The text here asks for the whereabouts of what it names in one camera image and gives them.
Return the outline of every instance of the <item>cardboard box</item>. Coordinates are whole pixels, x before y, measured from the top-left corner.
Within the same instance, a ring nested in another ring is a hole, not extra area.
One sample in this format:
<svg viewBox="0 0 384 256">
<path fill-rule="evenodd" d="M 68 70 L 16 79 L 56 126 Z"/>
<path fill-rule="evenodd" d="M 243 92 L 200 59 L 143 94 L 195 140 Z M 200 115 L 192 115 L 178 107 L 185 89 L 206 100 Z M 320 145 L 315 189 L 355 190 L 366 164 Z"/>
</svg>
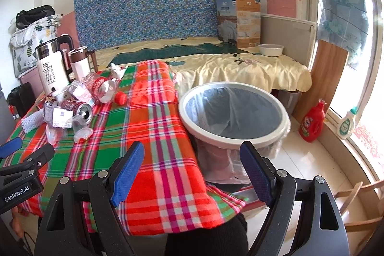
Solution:
<svg viewBox="0 0 384 256">
<path fill-rule="evenodd" d="M 260 0 L 216 0 L 218 38 L 237 48 L 260 45 Z"/>
</svg>

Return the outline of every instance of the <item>red bottle cap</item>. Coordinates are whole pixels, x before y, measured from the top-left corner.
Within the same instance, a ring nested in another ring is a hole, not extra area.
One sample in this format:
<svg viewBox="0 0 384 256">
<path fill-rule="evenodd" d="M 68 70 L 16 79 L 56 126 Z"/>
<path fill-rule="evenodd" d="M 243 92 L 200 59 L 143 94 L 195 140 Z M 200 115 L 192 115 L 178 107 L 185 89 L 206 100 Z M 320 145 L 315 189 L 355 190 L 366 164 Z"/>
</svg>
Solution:
<svg viewBox="0 0 384 256">
<path fill-rule="evenodd" d="M 127 104 L 128 96 L 122 91 L 118 91 L 115 95 L 115 103 L 119 106 L 123 106 Z"/>
</svg>

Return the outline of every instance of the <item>trash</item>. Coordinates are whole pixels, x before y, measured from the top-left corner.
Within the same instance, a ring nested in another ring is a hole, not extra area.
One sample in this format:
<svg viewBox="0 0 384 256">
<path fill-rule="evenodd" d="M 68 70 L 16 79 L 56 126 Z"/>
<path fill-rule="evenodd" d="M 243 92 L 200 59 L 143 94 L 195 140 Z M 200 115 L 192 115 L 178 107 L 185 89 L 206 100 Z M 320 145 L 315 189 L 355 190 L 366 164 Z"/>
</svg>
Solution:
<svg viewBox="0 0 384 256">
<path fill-rule="evenodd" d="M 128 68 L 127 65 L 122 68 L 118 65 L 115 65 L 114 63 L 111 63 L 111 76 L 113 78 L 120 80 L 124 76 L 124 73 L 127 70 L 127 68 Z"/>
<path fill-rule="evenodd" d="M 29 133 L 31 130 L 38 128 L 43 124 L 43 122 L 44 122 L 44 110 L 36 111 L 30 116 L 23 118 L 21 121 L 22 128 L 25 131 L 25 133 Z"/>
<path fill-rule="evenodd" d="M 51 127 L 71 128 L 69 120 L 73 111 L 65 110 L 56 105 L 44 105 L 44 122 Z"/>
<path fill-rule="evenodd" d="M 74 80 L 70 84 L 68 92 L 76 100 L 88 103 L 91 107 L 93 107 L 96 103 L 95 99 L 92 97 L 91 92 L 87 89 L 86 85 L 77 80 Z"/>
<path fill-rule="evenodd" d="M 110 103 L 113 101 L 117 91 L 117 85 L 112 80 L 100 76 L 97 73 L 90 72 L 83 79 L 83 83 L 96 100 L 99 100 L 101 103 Z"/>
<path fill-rule="evenodd" d="M 93 118 L 92 107 L 83 101 L 76 99 L 66 99 L 62 102 L 61 107 L 66 110 L 73 111 L 74 115 L 80 115 L 84 118 L 85 124 L 89 124 Z"/>
<path fill-rule="evenodd" d="M 119 106 L 126 105 L 128 102 L 128 96 L 122 91 L 118 91 L 115 95 L 114 102 Z"/>
<path fill-rule="evenodd" d="M 93 134 L 93 129 L 87 127 L 85 120 L 80 115 L 75 115 L 72 119 L 72 128 L 74 132 L 73 141 L 83 143 Z"/>
<path fill-rule="evenodd" d="M 61 91 L 54 91 L 52 96 L 55 97 L 57 104 L 61 106 L 61 103 L 70 97 L 70 94 L 68 93 L 68 86 L 64 87 Z"/>
<path fill-rule="evenodd" d="M 66 128 L 51 127 L 49 124 L 45 126 L 45 133 L 47 134 L 48 143 L 51 145 L 55 145 L 58 141 L 68 136 Z"/>
</svg>

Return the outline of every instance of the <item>red detergent bottle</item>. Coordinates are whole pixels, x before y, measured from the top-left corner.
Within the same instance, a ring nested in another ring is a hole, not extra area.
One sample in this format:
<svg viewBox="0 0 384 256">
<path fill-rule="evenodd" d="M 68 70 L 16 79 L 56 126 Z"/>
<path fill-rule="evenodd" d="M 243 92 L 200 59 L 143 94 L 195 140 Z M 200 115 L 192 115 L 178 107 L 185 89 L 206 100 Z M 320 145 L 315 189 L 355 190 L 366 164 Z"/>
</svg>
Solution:
<svg viewBox="0 0 384 256">
<path fill-rule="evenodd" d="M 319 99 L 319 103 L 310 109 L 301 121 L 299 134 L 307 142 L 312 142 L 320 136 L 325 118 L 324 105 L 324 100 Z"/>
</svg>

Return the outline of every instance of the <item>white detergent bottle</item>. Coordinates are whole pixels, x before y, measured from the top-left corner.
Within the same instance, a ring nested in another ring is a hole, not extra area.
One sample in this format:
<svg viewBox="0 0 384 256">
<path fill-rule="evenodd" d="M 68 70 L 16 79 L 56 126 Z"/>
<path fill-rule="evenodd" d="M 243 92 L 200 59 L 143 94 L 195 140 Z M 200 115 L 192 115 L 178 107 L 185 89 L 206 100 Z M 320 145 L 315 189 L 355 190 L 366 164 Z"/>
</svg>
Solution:
<svg viewBox="0 0 384 256">
<path fill-rule="evenodd" d="M 339 125 L 337 125 L 336 132 L 341 139 L 347 139 L 355 130 L 357 111 L 358 108 L 353 107 L 350 111 L 347 112 L 345 118 L 341 119 Z"/>
</svg>

